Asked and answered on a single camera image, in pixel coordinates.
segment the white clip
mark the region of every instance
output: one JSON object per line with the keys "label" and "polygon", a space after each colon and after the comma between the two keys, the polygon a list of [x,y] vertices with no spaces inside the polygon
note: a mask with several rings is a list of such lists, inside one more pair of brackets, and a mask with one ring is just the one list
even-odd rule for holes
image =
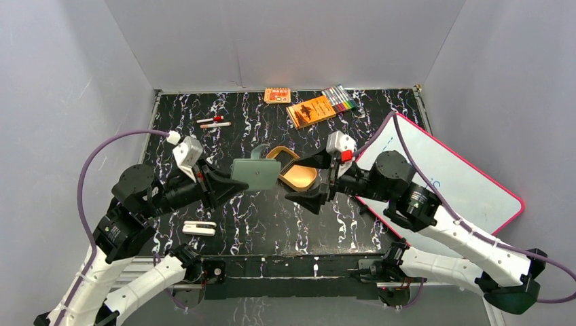
{"label": "white clip", "polygon": [[193,236],[213,236],[216,234],[215,222],[184,221],[182,232]]}
{"label": "white clip", "polygon": [[495,249],[500,242],[501,242],[500,239],[494,238],[494,243],[492,243],[492,248]]}
{"label": "white clip", "polygon": [[166,141],[168,141],[172,145],[178,145],[180,141],[180,134],[174,130],[168,131],[168,136],[166,137]]}

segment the white plastic bracket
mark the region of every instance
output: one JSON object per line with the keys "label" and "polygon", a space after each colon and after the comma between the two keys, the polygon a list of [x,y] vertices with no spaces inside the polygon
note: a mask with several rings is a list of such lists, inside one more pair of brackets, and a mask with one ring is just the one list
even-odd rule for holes
{"label": "white plastic bracket", "polygon": [[172,145],[177,145],[180,141],[180,134],[174,130],[168,131],[168,136],[166,137],[166,141]]}
{"label": "white plastic bracket", "polygon": [[214,236],[216,234],[215,222],[184,221],[182,232],[193,236]]}
{"label": "white plastic bracket", "polygon": [[196,176],[192,171],[192,167],[196,164],[202,152],[203,148],[200,141],[191,136],[186,136],[178,146],[172,149],[176,165],[194,182],[196,182]]}
{"label": "white plastic bracket", "polygon": [[[356,151],[356,140],[341,131],[335,131],[328,135],[326,151],[331,155],[344,151],[352,151],[354,153]],[[352,166],[352,162],[354,162],[354,158],[340,165],[338,169],[339,178]]]}

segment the white connector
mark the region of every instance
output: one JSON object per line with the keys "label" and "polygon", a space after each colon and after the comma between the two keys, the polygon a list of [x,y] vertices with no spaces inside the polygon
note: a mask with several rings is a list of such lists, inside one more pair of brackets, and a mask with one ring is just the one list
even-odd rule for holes
{"label": "white connector", "polygon": [[192,236],[214,236],[216,234],[215,222],[184,221],[182,233]]}
{"label": "white connector", "polygon": [[170,144],[172,145],[178,145],[178,142],[180,141],[182,137],[180,136],[180,134],[174,130],[170,130],[168,131],[168,136],[166,137],[166,141],[168,141]]}

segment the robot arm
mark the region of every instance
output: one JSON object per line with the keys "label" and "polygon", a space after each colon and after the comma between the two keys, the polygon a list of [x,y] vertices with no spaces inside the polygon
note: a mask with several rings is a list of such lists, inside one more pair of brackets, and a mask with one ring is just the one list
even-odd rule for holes
{"label": "robot arm", "polygon": [[355,150],[356,142],[351,137],[339,131],[330,134],[325,149],[296,161],[299,165],[327,169],[326,182],[307,192],[287,194],[286,199],[315,214],[337,192],[388,201],[389,207],[383,213],[392,222],[466,257],[433,255],[401,243],[393,246],[382,261],[361,260],[362,280],[378,282],[390,274],[430,278],[481,294],[492,305],[514,314],[523,313],[536,302],[540,286],[534,278],[545,267],[542,261],[484,242],[474,232],[498,240],[463,220],[473,230],[467,232],[433,192],[412,182],[416,170],[399,152],[384,151],[370,170],[362,170],[353,160]]}
{"label": "robot arm", "polygon": [[185,137],[179,141],[178,136],[169,137],[168,141],[177,145],[173,153],[179,169],[164,184],[146,165],[137,164],[122,173],[112,188],[114,199],[93,232],[94,261],[86,275],[82,275],[90,261],[89,249],[62,302],[51,312],[39,315],[35,326],[121,325],[127,316],[167,286],[181,280],[197,280],[202,275],[199,258],[183,245],[159,266],[109,294],[124,268],[154,235],[151,219],[196,201],[201,201],[204,209],[213,210],[248,189],[246,183],[231,180],[229,174],[200,158],[202,146],[196,139]]}

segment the wooden tray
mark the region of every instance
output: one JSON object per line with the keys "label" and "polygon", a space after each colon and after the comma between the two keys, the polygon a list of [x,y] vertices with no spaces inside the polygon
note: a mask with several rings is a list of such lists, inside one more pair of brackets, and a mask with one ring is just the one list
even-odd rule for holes
{"label": "wooden tray", "polygon": [[[288,154],[291,160],[280,160],[279,156]],[[318,172],[315,168],[309,168],[306,166],[294,165],[294,160],[300,158],[296,153],[290,150],[290,148],[285,146],[275,147],[268,153],[266,158],[273,158],[280,161],[282,168],[278,178],[286,183],[290,188],[297,192],[305,192],[314,184]]]}

